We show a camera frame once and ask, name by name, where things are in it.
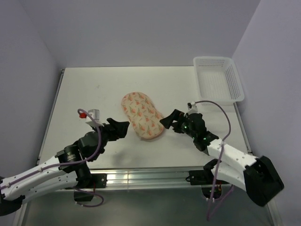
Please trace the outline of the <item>peach mesh laundry bag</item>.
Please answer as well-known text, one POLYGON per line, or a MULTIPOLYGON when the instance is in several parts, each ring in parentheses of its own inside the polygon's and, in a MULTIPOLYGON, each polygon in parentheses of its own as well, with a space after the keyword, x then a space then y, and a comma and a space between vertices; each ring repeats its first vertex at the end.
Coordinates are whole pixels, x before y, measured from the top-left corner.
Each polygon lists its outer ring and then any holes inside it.
POLYGON ((121 106, 139 138, 151 140, 162 134, 164 127, 160 120, 163 115, 146 94, 128 93, 122 98, 121 106))

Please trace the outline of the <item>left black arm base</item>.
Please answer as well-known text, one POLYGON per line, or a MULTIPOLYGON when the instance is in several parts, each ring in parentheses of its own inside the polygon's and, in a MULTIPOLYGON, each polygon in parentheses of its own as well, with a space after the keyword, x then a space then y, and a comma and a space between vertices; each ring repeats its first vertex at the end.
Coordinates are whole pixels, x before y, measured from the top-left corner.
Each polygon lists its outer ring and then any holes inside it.
POLYGON ((106 173, 92 174, 92 178, 87 185, 87 189, 92 190, 92 191, 89 191, 91 194, 74 191, 73 198, 77 204, 78 203, 84 204, 84 202, 90 202, 94 198, 96 189, 106 188, 106 185, 107 185, 107 174, 106 173))

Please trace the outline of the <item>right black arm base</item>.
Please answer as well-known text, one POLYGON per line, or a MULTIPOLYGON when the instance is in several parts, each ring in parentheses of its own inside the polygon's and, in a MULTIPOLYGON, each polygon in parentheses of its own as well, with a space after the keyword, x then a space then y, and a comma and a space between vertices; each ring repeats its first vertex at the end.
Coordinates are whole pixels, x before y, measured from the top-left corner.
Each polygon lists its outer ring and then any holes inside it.
MULTIPOLYGON (((205 186, 209 187, 202 188, 202 193, 206 198, 210 198, 212 184, 213 184, 213 174, 208 173, 206 170, 190 170, 189 175, 185 178, 185 181, 190 183, 191 186, 205 186)), ((218 199, 222 195, 222 184, 225 184, 221 180, 216 180, 216 185, 214 188, 213 198, 218 199)))

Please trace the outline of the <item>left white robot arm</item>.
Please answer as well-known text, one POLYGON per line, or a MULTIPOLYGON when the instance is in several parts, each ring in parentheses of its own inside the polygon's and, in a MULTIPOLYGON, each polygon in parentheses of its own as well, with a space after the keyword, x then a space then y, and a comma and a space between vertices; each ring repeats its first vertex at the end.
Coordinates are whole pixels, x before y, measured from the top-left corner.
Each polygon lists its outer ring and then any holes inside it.
POLYGON ((32 199, 56 190, 86 188, 92 182, 87 165, 105 151, 110 141, 125 138, 130 123, 112 118, 93 127, 72 145, 23 173, 0 179, 0 214, 9 215, 32 199))

